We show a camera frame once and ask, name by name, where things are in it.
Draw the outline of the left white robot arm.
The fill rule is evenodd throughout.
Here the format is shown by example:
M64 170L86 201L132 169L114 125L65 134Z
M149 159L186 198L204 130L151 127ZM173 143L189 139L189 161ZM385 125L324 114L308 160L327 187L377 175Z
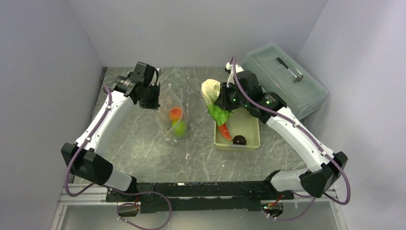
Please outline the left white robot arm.
M65 143L61 149L68 175L118 189L125 201L136 198L136 179L118 170L104 156L121 120L134 105L143 109L159 108L158 78L155 67L137 62L128 76L118 76L111 86L104 87L107 98L92 123L74 143Z

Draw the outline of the orange peach toy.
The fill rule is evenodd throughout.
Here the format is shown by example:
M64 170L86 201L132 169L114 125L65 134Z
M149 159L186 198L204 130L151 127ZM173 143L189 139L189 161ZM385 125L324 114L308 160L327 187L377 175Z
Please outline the orange peach toy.
M170 109L169 119L171 122L180 120L181 116L182 116L182 109L180 107L175 106Z

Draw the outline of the clear dotted zip bag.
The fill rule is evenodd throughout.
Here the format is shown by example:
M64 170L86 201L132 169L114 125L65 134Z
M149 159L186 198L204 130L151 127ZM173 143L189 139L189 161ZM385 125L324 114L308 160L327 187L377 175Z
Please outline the clear dotted zip bag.
M171 144L187 138L187 116L171 84L160 93L158 102L158 124L163 138Z

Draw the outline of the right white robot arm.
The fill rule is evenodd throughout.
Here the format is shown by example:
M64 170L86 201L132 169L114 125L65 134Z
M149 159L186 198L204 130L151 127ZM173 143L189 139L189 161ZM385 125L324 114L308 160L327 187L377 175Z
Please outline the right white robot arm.
M319 142L277 93L262 90L254 73L243 70L236 77L235 82L214 87L215 105L224 111L245 109L283 137L306 164L301 170L274 172L264 185L266 197L275 199L283 191L304 190L320 198L342 175L347 156Z

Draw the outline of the dark purple mangosteen toy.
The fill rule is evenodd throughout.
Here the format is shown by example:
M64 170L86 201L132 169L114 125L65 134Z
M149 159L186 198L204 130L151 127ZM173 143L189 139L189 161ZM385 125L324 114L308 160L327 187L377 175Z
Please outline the dark purple mangosteen toy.
M246 138L242 135L234 136L234 138L232 139L232 142L234 145L246 145L247 144Z

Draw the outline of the red watermelon slice toy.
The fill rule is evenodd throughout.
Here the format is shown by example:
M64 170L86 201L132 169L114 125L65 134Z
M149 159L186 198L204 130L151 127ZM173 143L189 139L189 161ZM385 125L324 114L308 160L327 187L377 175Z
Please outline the red watermelon slice toy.
M220 125L220 126L217 126L217 130L219 131L219 133L221 134L221 136L222 136L225 140L227 140L227 141L231 141L231 140L232 140L231 135L230 135L230 133L228 132L226 123L224 123L224 124L222 124L222 125Z

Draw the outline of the green toy apple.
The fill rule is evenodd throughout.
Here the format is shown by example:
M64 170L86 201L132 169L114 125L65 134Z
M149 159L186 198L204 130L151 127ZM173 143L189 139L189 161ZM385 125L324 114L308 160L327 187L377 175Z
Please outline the green toy apple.
M187 126L183 120L177 120L172 122L173 134L176 137L183 137L187 133Z

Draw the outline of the pale green plastic basket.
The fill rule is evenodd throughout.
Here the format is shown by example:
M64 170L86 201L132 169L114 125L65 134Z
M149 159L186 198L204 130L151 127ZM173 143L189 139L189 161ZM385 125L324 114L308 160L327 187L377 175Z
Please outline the pale green plastic basket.
M232 138L242 136L245 138L243 145L234 144L232 140L225 139L217 127L214 128L214 146L222 150L253 151L260 147L259 120L243 108L233 111L232 116L226 121L227 130Z

